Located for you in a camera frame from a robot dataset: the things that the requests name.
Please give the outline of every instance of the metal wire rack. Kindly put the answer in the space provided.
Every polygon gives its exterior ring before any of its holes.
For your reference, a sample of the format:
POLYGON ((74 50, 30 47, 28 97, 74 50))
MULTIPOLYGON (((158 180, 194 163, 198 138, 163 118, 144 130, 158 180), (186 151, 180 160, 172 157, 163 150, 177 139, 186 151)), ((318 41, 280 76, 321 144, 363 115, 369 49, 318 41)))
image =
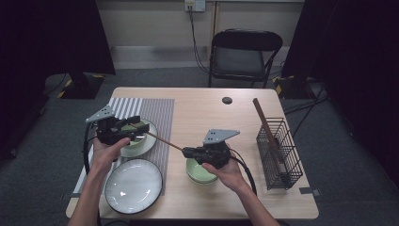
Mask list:
POLYGON ((300 160, 284 119, 266 118, 266 121, 273 134, 273 139, 279 146, 278 150, 271 150, 266 132, 261 126, 256 140, 262 159, 267 189, 285 188, 288 190, 303 175, 302 168, 299 165, 300 160))

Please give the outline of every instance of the power outlet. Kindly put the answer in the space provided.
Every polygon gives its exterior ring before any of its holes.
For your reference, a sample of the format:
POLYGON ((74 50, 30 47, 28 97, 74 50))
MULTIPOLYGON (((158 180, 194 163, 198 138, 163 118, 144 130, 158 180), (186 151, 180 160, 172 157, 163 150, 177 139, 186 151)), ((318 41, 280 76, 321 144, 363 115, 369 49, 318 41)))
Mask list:
POLYGON ((184 0, 184 11, 189 11, 191 7, 192 11, 195 11, 196 0, 184 0))
POLYGON ((205 0, 196 0, 195 11, 205 11, 205 0))
POLYGON ((184 11, 205 11, 205 0, 184 0, 184 11))

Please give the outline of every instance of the green bowl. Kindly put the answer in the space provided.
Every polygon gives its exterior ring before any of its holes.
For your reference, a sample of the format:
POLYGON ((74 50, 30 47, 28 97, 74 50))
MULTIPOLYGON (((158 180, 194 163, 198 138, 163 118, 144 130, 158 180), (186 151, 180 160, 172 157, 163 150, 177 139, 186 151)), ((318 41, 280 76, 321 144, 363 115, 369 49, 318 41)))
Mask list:
POLYGON ((214 174, 209 173, 194 158, 187 158, 185 170, 193 181, 200 184, 210 184, 217 179, 214 174))

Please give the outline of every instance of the gray carpet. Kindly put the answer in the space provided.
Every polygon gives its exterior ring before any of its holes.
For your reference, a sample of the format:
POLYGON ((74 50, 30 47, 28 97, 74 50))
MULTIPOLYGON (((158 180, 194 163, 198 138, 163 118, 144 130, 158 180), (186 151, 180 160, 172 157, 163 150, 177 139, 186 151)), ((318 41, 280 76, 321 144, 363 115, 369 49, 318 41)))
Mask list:
MULTIPOLYGON (((49 77, 46 91, 56 87, 62 77, 49 77)), ((116 76, 105 78, 95 100, 57 99, 67 80, 68 76, 49 94, 45 111, 21 142, 17 158, 0 162, 0 225, 67 224, 69 195, 83 167, 85 119, 108 103, 114 88, 207 87, 207 74, 198 68, 118 70, 116 76)), ((317 83, 311 86, 315 93, 320 89, 317 83)), ((250 88, 250 83, 217 80, 214 87, 250 88)), ((274 88, 271 82, 268 87, 274 88)), ((308 101, 281 99, 281 104, 288 109, 308 101)), ((306 111, 287 115, 292 130, 306 111)), ((376 160, 350 137, 343 116, 332 102, 326 100, 312 109, 295 134, 295 145, 311 187, 321 192, 315 197, 320 216, 310 221, 285 222, 399 224, 398 189, 376 160)))

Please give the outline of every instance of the gray placemat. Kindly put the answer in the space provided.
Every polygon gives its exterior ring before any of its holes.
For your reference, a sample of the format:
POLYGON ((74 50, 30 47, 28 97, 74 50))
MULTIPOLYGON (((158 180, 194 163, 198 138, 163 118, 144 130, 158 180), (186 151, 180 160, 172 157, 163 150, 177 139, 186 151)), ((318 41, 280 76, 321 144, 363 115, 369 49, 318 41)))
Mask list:
MULTIPOLYGON (((158 136, 164 138, 165 140, 170 140, 171 125, 173 118, 173 99, 146 99, 146 98, 111 98, 108 105, 112 107, 115 111, 116 118, 126 119, 132 116, 139 115, 141 119, 152 122, 157 130, 158 136)), ((112 169, 107 175, 111 175, 112 171, 120 166, 121 164, 132 160, 132 159, 145 159, 152 162, 161 171, 163 178, 163 188, 161 195, 165 194, 165 184, 167 181, 167 171, 168 171, 168 154, 169 146, 157 140, 152 148, 137 157, 120 157, 115 163, 112 164, 112 169)), ((89 159, 91 163, 93 155, 93 148, 91 147, 89 152, 89 159)), ((72 196, 78 196, 82 190, 83 183, 86 179, 85 169, 79 176, 76 187, 72 193, 72 196)))

